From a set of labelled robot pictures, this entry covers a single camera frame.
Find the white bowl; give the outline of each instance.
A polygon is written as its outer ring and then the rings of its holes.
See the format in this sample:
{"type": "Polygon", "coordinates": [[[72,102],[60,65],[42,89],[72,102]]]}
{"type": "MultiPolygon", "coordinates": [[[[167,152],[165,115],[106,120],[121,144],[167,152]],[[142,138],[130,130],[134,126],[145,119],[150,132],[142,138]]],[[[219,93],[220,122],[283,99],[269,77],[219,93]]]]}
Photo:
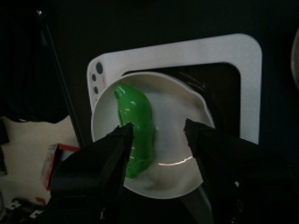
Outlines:
{"type": "Polygon", "coordinates": [[[113,94],[118,83],[136,88],[146,96],[155,126],[153,162],[136,178],[125,178],[124,186],[149,198],[180,197],[201,184],[201,174],[183,128],[187,118],[213,127],[205,102],[181,81],[161,73],[125,75],[105,88],[97,98],[90,121],[93,141],[120,125],[113,94]]]}

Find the white object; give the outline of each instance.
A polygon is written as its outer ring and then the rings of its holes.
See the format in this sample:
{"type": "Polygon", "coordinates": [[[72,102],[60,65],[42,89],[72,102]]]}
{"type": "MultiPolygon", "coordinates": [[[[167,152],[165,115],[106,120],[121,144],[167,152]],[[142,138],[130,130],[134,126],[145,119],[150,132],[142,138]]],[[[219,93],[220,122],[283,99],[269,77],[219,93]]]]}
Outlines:
{"type": "Polygon", "coordinates": [[[137,178],[125,179],[125,187],[156,199],[189,193],[201,184],[201,174],[183,132],[185,119],[213,127],[201,96],[175,78],[160,73],[132,73],[113,82],[97,98],[92,113],[92,137],[98,140],[118,125],[113,91],[122,83],[146,96],[152,108],[155,158],[137,178]]]}
{"type": "Polygon", "coordinates": [[[245,34],[195,39],[97,56],[88,64],[88,96],[94,108],[101,91],[128,71],[227,62],[240,73],[239,136],[257,144],[261,50],[245,34]]]}

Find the dark surface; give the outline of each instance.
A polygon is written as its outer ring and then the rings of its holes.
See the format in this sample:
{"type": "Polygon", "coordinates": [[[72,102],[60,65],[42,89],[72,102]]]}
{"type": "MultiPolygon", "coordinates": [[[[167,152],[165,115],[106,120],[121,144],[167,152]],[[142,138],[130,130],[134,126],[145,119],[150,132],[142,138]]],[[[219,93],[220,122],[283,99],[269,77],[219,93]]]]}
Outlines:
{"type": "MultiPolygon", "coordinates": [[[[299,94],[289,59],[299,28],[297,0],[46,0],[44,12],[81,146],[92,142],[86,68],[93,58],[142,46],[245,33],[263,52],[259,142],[299,170],[299,94]]],[[[125,191],[133,203],[137,197],[125,191]]],[[[137,214],[159,217],[145,202],[134,203],[137,214]]]]}
{"type": "Polygon", "coordinates": [[[57,123],[68,115],[36,17],[38,1],[0,3],[0,117],[57,123]]]}

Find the white plate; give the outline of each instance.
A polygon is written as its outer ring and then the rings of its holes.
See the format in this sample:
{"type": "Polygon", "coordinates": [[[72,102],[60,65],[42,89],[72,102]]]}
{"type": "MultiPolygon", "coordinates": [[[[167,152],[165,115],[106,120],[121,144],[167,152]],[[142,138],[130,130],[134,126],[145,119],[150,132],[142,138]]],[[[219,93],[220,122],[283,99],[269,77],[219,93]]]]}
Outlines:
{"type": "Polygon", "coordinates": [[[98,140],[118,125],[114,86],[124,83],[141,91],[152,107],[155,160],[137,178],[125,178],[125,188],[155,199],[171,199],[189,193],[201,184],[199,166],[183,132],[189,118],[213,127],[201,96],[169,76],[132,73],[102,91],[92,113],[92,138],[98,140]]]}
{"type": "Polygon", "coordinates": [[[292,48],[292,74],[293,74],[293,82],[296,88],[299,89],[299,30],[295,34],[293,38],[293,48],[292,48]]]}

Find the green chili pepper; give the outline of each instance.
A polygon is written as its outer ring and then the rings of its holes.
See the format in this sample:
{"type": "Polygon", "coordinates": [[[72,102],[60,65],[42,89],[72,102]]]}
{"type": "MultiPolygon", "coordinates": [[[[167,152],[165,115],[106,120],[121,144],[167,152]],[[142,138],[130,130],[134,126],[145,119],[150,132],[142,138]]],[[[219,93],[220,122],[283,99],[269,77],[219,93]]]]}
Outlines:
{"type": "Polygon", "coordinates": [[[116,85],[114,96],[120,125],[134,125],[134,139],[125,168],[125,176],[132,179],[146,169],[155,158],[152,110],[145,95],[134,88],[116,85]]]}

